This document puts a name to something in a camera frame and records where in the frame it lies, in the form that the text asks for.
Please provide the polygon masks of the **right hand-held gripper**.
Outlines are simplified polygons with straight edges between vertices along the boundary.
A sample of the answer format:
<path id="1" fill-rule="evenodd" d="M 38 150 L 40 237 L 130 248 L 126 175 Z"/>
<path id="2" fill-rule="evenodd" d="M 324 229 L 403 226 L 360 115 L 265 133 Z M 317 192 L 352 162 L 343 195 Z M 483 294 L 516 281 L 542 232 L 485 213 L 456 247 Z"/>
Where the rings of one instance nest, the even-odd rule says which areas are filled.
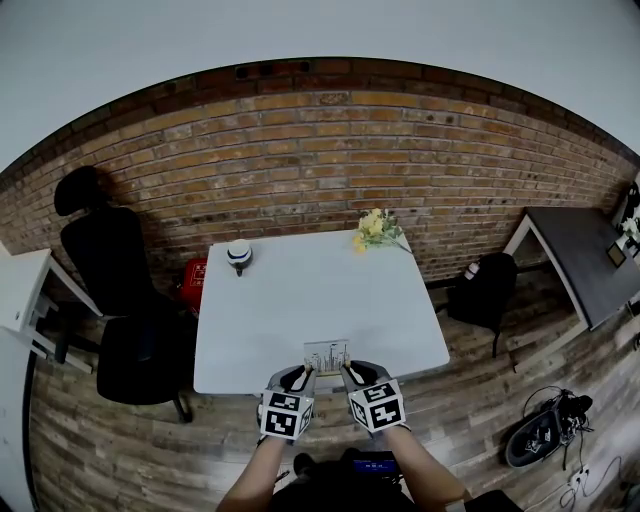
<path id="1" fill-rule="evenodd" d="M 404 424 L 404 398 L 388 371 L 367 361 L 351 361 L 340 368 L 352 415 L 369 433 Z M 360 384 L 375 384 L 363 389 Z"/>

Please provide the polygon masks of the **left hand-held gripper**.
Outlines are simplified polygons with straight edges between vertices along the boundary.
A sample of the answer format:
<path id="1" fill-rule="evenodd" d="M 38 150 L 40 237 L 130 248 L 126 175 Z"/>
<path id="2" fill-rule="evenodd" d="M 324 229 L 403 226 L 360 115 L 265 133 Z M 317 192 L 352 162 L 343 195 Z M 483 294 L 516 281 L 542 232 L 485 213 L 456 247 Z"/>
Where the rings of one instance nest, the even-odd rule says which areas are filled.
<path id="1" fill-rule="evenodd" d="M 289 394 L 303 375 L 304 379 L 294 389 L 294 394 Z M 304 365 L 287 367 L 271 376 L 266 386 L 269 390 L 263 392 L 259 406 L 260 434 L 263 437 L 293 443 L 302 435 L 313 414 L 316 377 L 317 373 L 306 372 Z"/>

